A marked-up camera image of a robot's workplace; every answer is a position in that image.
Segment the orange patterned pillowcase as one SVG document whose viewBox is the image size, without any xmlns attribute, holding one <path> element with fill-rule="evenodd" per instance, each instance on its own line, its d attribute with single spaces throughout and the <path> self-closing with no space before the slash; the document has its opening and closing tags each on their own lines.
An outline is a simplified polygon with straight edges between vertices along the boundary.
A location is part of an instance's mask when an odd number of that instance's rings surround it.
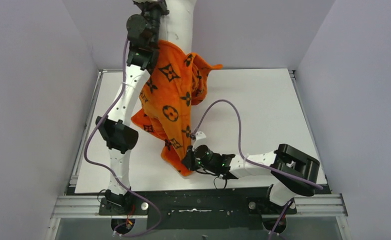
<svg viewBox="0 0 391 240">
<path fill-rule="evenodd" d="M 157 64 L 139 94 L 141 109 L 132 123 L 164 141 L 160 156 L 183 177 L 192 174 L 182 162 L 192 144 L 192 106 L 206 98 L 210 72 L 222 68 L 160 40 Z"/>
</svg>

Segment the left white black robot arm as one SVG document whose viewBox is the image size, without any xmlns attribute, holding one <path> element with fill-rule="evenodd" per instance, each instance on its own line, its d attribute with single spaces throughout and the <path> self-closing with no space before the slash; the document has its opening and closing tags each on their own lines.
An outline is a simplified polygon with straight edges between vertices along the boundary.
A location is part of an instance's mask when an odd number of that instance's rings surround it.
<svg viewBox="0 0 391 240">
<path fill-rule="evenodd" d="M 109 168 L 113 171 L 105 200 L 120 214 L 130 212 L 134 203 L 134 195 L 129 192 L 129 169 L 131 151 L 139 133 L 131 128 L 131 117 L 157 64 L 161 19 L 169 14 L 164 0 L 135 0 L 133 3 L 141 12 L 131 15 L 126 22 L 122 83 L 106 118 L 99 116 L 96 119 L 98 131 L 108 148 Z"/>
</svg>

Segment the white pillow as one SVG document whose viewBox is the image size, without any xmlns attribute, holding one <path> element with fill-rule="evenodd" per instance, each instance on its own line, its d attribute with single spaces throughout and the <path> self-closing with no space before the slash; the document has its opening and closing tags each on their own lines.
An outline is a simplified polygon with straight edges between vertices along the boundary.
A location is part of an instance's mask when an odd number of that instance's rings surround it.
<svg viewBox="0 0 391 240">
<path fill-rule="evenodd" d="M 179 47 L 184 53 L 192 51 L 193 20 L 196 0 L 166 0 L 169 14 L 160 20 L 159 38 Z"/>
</svg>

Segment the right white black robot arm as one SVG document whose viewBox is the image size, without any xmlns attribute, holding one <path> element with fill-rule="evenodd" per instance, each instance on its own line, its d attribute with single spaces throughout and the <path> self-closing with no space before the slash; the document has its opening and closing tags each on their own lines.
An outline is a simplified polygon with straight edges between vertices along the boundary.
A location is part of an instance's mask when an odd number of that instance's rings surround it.
<svg viewBox="0 0 391 240">
<path fill-rule="evenodd" d="M 237 180 L 251 176 L 273 176 L 273 183 L 264 200 L 265 208 L 276 214 L 295 196 L 312 197 L 316 190 L 322 189 L 317 183 L 320 162 L 314 157 L 292 147 L 280 144 L 274 151 L 237 156 L 219 154 L 205 144 L 190 148 L 182 161 L 191 171 L 228 180 Z"/>
</svg>

